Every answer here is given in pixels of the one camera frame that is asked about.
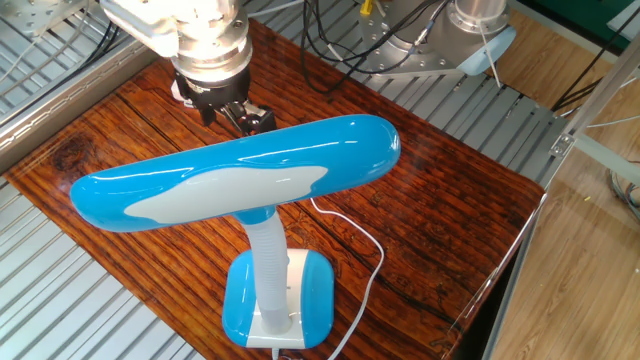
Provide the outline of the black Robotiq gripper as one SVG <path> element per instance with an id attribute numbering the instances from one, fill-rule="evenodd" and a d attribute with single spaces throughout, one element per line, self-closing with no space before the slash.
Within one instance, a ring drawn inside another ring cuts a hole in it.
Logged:
<path id="1" fill-rule="evenodd" d="M 174 71 L 172 93 L 187 107 L 199 109 L 205 127 L 216 119 L 215 109 L 222 114 L 243 137 L 277 129 L 275 114 L 268 106 L 257 106 L 248 99 L 251 84 L 250 70 L 246 67 L 231 78 L 219 82 L 203 82 Z"/>

